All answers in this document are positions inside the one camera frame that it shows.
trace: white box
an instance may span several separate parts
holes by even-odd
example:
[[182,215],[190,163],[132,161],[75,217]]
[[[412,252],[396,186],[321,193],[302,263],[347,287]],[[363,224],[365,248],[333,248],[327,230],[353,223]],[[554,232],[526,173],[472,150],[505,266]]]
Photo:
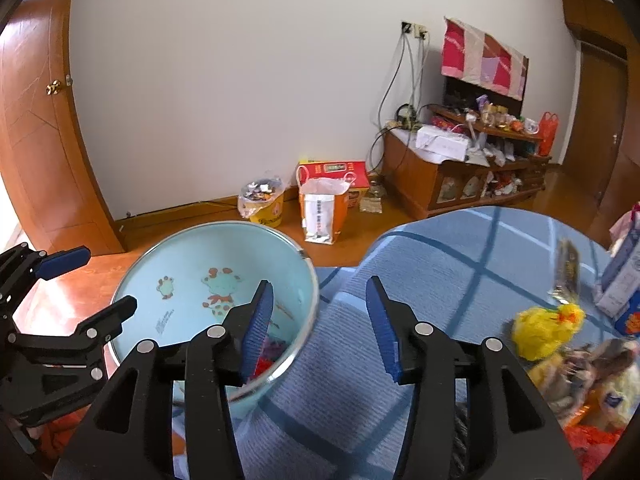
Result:
[[596,306],[609,317],[628,307],[629,298],[640,288],[640,216],[632,212],[632,226],[618,252],[596,284]]
[[445,132],[435,126],[423,126],[418,130],[415,146],[418,149],[464,162],[469,140],[463,134]]

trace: brass knob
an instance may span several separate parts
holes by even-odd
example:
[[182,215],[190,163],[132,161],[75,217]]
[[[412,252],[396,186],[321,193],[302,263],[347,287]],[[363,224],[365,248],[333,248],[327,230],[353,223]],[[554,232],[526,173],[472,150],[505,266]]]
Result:
[[53,83],[47,85],[47,95],[56,95],[58,92],[60,92],[61,86],[62,83],[56,79]]

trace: orange packaging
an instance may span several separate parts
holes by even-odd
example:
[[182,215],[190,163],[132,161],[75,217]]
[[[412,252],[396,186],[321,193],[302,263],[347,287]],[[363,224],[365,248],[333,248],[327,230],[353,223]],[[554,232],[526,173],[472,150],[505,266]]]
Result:
[[298,166],[298,178],[304,184],[310,178],[338,178],[350,183],[349,207],[356,207],[369,189],[363,160],[344,162],[307,162]]
[[347,217],[350,183],[335,178],[310,178],[300,185],[300,213],[305,241],[331,245]]

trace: bucket rim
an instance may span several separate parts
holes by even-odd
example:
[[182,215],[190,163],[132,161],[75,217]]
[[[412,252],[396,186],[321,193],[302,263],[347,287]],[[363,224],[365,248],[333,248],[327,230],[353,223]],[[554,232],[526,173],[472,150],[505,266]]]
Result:
[[[120,283],[118,284],[115,292],[113,293],[113,297],[111,298],[111,303],[113,303],[115,301],[115,298],[118,296],[118,293],[120,292],[120,289],[122,288],[122,285],[124,284],[124,281],[127,275],[130,273],[131,269],[137,266],[140,263],[140,261],[142,261],[142,259],[145,258],[148,254],[151,254],[160,245],[164,244],[165,242],[171,240],[174,237],[177,237],[178,235],[181,235],[185,232],[188,232],[194,229],[198,229],[201,227],[210,226],[214,224],[215,225],[242,224],[243,226],[248,226],[251,228],[263,229],[265,231],[270,232],[273,235],[276,235],[282,241],[284,241],[285,243],[293,247],[296,250],[296,252],[299,254],[299,256],[304,260],[309,270],[309,275],[311,276],[311,283],[312,283],[312,296],[311,296],[310,309],[306,316],[305,322],[302,324],[302,327],[298,332],[298,335],[293,340],[291,345],[289,345],[287,350],[280,356],[279,359],[277,359],[276,362],[274,362],[273,365],[271,365],[270,368],[268,368],[268,370],[265,373],[260,375],[256,380],[251,381],[248,384],[245,384],[244,386],[242,386],[241,388],[238,388],[237,390],[234,390],[228,394],[228,402],[238,402],[240,400],[243,400],[253,395],[257,390],[260,390],[262,387],[270,385],[289,369],[289,367],[293,364],[293,361],[296,360],[296,357],[302,350],[302,347],[305,345],[306,341],[309,339],[309,336],[311,335],[311,331],[313,330],[313,327],[316,323],[316,318],[318,317],[318,304],[320,301],[320,289],[319,289],[318,276],[316,275],[316,269],[313,266],[311,257],[293,238],[290,238],[283,232],[277,231],[276,229],[273,229],[271,227],[267,227],[265,225],[257,224],[253,222],[242,221],[242,220],[221,220],[219,222],[206,222],[204,224],[198,224],[192,227],[188,227],[186,229],[183,229],[181,231],[178,231],[177,233],[174,233],[168,236],[167,238],[164,238],[163,240],[160,240],[157,244],[153,245],[151,248],[149,248],[144,253],[142,253],[136,259],[136,261],[133,262],[133,264],[131,264],[129,269],[127,269],[127,272],[124,273],[124,276],[120,280]],[[116,363],[116,366],[120,366],[122,361],[120,360],[120,357],[118,356],[115,348],[113,347],[113,340],[110,340],[107,343],[107,347],[109,349],[111,357]]]

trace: red box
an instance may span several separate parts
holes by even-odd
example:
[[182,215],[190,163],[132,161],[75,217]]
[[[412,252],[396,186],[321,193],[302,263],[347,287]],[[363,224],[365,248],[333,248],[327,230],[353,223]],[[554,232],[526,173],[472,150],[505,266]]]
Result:
[[369,189],[367,168],[363,160],[345,162],[309,162],[298,166],[300,184],[309,178],[347,178],[351,182],[349,188],[349,207],[357,206],[361,197]]

